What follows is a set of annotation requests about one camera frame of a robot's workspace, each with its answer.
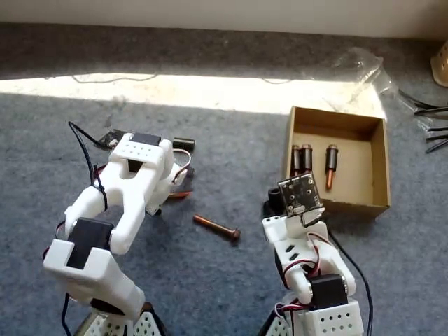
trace open cardboard box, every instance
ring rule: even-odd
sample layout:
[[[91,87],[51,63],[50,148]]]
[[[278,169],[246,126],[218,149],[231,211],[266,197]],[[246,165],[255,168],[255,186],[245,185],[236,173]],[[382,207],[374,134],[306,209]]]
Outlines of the open cardboard box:
[[[386,121],[382,118],[293,107],[283,177],[290,177],[291,148],[311,144],[313,174],[325,210],[377,217],[390,207]],[[339,148],[337,171],[326,190],[326,148]]]

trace circuit board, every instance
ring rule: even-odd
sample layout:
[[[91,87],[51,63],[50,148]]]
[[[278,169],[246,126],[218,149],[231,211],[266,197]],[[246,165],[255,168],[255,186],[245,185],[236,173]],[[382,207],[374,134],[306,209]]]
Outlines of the circuit board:
[[[294,176],[278,184],[288,217],[323,207],[312,173]]]

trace black cylinder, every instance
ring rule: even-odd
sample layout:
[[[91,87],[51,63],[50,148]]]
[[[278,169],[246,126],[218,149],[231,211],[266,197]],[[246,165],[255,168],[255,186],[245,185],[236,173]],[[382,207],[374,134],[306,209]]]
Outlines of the black cylinder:
[[[325,158],[325,171],[331,169],[336,172],[338,153],[339,149],[337,149],[336,145],[329,145],[329,147],[327,148],[327,156]]]
[[[174,138],[173,148],[185,149],[188,152],[193,152],[195,149],[195,140],[187,138]]]
[[[269,207],[276,215],[281,215],[284,212],[283,198],[281,197],[280,189],[273,188],[267,192]]]
[[[300,149],[300,162],[302,172],[313,170],[313,148],[311,145],[303,145]]]
[[[296,176],[302,172],[300,163],[300,147],[294,145],[293,154],[291,155],[291,176]]]

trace bolt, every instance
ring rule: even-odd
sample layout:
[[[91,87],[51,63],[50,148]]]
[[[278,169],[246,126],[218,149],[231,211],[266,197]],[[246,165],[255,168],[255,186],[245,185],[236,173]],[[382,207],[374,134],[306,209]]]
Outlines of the bolt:
[[[221,233],[221,234],[225,235],[226,237],[230,238],[232,241],[239,240],[239,236],[241,236],[241,232],[238,229],[230,229],[223,225],[217,224],[217,223],[213,222],[212,220],[206,219],[200,215],[194,215],[193,220],[196,223],[202,224],[203,226],[208,227],[217,233]]]

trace white wall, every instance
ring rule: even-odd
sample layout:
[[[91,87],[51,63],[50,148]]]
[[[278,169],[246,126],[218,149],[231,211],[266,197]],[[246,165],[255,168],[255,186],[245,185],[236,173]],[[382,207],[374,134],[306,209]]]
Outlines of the white wall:
[[[0,0],[0,21],[448,39],[448,0]]]

